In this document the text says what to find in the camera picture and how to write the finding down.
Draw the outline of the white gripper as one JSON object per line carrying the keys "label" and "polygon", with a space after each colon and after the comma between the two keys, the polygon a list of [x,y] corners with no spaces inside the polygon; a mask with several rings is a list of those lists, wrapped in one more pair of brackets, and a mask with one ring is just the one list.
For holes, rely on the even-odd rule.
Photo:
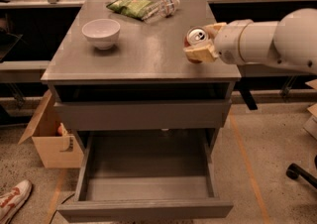
{"label": "white gripper", "polygon": [[225,22],[205,25],[203,29],[210,39],[214,39],[214,46],[212,44],[185,46],[183,50],[187,59],[191,62],[214,62],[219,57],[226,64],[246,64],[240,51],[240,40],[243,31],[252,22],[252,20],[236,20],[227,25]]}

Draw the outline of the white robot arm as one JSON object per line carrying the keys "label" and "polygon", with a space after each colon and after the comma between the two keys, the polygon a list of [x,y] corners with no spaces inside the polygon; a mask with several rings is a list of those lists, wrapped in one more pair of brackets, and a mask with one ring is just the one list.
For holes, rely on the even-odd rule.
{"label": "white robot arm", "polygon": [[250,19],[190,29],[183,48],[191,62],[262,64],[317,73],[317,10],[299,9],[279,21]]}

